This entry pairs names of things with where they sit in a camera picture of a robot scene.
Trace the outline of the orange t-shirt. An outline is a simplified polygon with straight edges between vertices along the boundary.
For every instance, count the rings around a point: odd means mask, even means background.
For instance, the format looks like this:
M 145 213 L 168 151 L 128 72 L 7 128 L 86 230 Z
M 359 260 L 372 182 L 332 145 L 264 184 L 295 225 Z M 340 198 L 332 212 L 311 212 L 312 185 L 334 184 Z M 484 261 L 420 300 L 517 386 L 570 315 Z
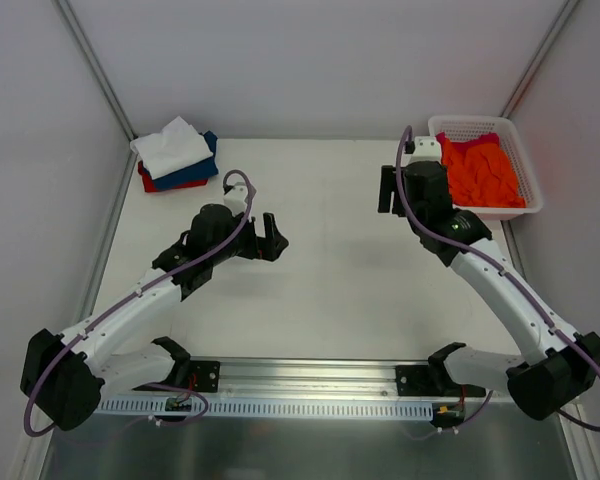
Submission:
M 453 202 L 462 207 L 525 208 L 509 157 L 495 144 L 470 148 L 464 155 L 442 155 Z

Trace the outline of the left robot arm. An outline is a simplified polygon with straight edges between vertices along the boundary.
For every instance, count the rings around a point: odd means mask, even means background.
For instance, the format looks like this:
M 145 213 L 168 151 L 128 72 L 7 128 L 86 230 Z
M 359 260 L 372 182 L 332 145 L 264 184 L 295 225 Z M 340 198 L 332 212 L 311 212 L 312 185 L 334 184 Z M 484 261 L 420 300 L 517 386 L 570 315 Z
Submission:
M 191 356 L 176 341 L 163 336 L 132 353 L 118 349 L 160 312 L 184 302 L 210 281 L 221 263 L 234 257 L 276 261 L 289 242 L 273 214 L 264 214 L 263 225 L 264 233 L 258 235 L 248 213 L 207 204 L 125 297 L 60 333 L 37 332 L 29 340 L 20 382 L 28 399 L 25 432 L 31 437 L 42 434 L 31 424 L 34 409 L 53 427 L 69 431 L 117 394 L 136 388 L 185 390 Z

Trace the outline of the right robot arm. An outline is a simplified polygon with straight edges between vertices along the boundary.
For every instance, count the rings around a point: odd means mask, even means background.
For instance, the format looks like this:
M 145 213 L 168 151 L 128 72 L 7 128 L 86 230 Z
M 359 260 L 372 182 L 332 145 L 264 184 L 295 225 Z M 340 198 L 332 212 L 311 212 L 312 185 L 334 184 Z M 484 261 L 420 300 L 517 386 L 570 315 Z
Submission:
M 489 228 L 453 207 L 442 165 L 383 166 L 378 210 L 407 218 L 421 245 L 478 293 L 519 349 L 505 355 L 462 342 L 445 346 L 428 358 L 427 381 L 435 393 L 450 395 L 461 385 L 507 393 L 541 421 L 600 379 L 600 336 L 562 320 L 507 266 Z

